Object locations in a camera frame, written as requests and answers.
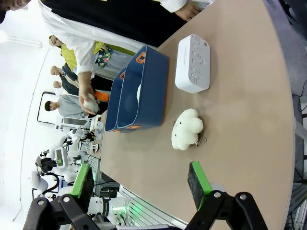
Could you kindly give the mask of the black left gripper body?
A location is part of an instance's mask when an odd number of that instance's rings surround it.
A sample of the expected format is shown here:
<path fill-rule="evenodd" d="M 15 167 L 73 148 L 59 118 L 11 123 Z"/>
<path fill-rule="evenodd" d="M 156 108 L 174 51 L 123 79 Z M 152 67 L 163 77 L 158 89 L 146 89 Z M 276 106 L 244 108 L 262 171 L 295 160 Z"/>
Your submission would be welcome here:
<path fill-rule="evenodd" d="M 50 172 L 54 167 L 57 166 L 56 161 L 51 158 L 40 158 L 37 157 L 35 165 L 43 172 Z"/>

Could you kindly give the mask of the person's right hand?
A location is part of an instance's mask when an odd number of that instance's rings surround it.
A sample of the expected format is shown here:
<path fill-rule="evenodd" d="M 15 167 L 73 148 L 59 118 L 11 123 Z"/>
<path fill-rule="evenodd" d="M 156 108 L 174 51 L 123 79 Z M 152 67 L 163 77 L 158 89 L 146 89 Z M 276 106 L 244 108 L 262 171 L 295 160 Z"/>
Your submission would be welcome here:
<path fill-rule="evenodd" d="M 80 83 L 79 85 L 79 103 L 81 108 L 88 114 L 95 115 L 96 113 L 86 107 L 84 107 L 85 101 L 90 101 L 88 94 L 94 95 L 94 91 L 90 84 L 88 83 Z"/>

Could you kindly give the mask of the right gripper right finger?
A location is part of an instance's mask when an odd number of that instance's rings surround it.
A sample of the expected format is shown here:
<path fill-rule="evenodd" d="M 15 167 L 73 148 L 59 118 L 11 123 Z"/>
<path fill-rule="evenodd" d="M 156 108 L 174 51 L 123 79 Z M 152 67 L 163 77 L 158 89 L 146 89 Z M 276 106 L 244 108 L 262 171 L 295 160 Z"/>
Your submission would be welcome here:
<path fill-rule="evenodd" d="M 225 221 L 232 230 L 266 230 L 268 227 L 252 194 L 235 196 L 212 189 L 200 163 L 189 163 L 188 184 L 197 212 L 188 230 L 210 230 L 216 220 Z"/>

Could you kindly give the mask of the person's left hand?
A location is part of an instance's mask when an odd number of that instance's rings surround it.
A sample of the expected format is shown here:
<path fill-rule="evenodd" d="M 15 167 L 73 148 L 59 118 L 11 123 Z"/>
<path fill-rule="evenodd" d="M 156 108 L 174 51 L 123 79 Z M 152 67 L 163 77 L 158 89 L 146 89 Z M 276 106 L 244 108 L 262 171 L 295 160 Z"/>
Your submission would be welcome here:
<path fill-rule="evenodd" d="M 189 21 L 200 12 L 201 9 L 194 2 L 188 0 L 183 7 L 175 11 L 175 14 L 184 21 Z"/>

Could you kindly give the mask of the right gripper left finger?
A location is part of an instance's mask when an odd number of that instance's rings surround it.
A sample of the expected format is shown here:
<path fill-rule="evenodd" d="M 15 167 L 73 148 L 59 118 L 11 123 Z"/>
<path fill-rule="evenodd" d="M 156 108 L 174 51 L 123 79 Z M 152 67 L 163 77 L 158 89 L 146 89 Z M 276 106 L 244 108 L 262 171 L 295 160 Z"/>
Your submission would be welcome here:
<path fill-rule="evenodd" d="M 99 227 L 87 214 L 94 188 L 92 168 L 88 163 L 81 166 L 72 191 L 49 201 L 35 198 L 28 210 L 24 230 L 58 230 L 71 224 L 76 230 L 98 230 Z"/>

